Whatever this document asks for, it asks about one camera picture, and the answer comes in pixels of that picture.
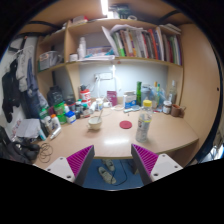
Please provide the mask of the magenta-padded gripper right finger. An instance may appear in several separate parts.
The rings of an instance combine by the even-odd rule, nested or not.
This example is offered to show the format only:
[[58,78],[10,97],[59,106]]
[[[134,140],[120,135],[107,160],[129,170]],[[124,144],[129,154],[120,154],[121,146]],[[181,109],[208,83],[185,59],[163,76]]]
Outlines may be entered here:
[[157,155],[136,144],[131,145],[131,154],[144,185],[164,178],[182,167],[163,153]]

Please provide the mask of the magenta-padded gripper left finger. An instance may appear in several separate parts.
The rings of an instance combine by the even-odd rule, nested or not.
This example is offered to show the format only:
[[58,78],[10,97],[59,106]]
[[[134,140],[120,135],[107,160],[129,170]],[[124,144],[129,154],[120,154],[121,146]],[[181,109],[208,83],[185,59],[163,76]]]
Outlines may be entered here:
[[59,157],[46,171],[82,186],[94,155],[94,146],[90,145],[67,158]]

